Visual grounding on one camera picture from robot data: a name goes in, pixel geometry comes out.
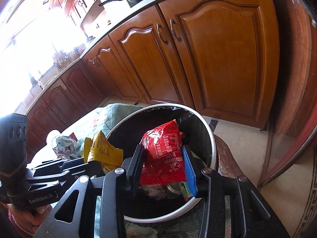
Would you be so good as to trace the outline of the person left hand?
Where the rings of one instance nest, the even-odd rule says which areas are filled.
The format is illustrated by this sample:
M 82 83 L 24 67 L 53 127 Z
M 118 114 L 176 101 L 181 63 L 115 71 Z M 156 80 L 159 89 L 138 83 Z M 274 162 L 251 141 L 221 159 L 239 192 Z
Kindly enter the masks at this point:
M 8 209 L 9 220 L 21 237 L 33 237 L 40 225 L 52 211 L 51 205 L 39 207 L 34 213 L 21 211 L 13 204 L 5 204 Z

